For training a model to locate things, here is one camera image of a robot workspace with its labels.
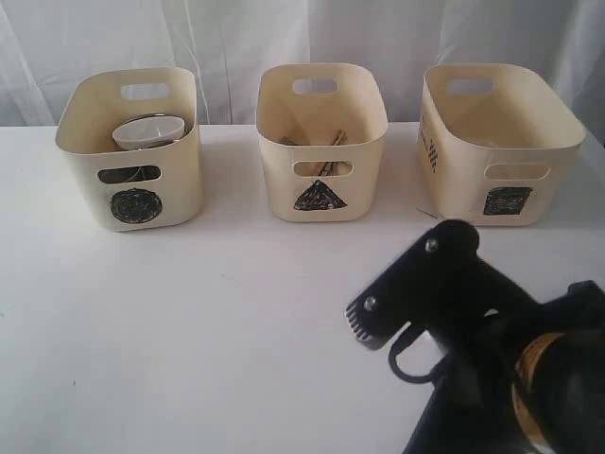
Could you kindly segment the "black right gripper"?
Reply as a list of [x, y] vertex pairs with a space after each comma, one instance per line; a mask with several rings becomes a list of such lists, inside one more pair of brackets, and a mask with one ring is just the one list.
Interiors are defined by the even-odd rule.
[[426, 375], [399, 372], [407, 383], [434, 390], [405, 453], [538, 453], [520, 428], [512, 404], [513, 361], [502, 341], [539, 314], [537, 306], [500, 311], [424, 309], [399, 337], [407, 349], [429, 332], [446, 350]]

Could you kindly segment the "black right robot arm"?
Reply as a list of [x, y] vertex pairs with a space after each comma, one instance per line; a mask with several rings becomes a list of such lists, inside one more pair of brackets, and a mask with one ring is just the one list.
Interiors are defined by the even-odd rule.
[[549, 303], [495, 313], [446, 343], [406, 453], [601, 453], [604, 292], [577, 282]]

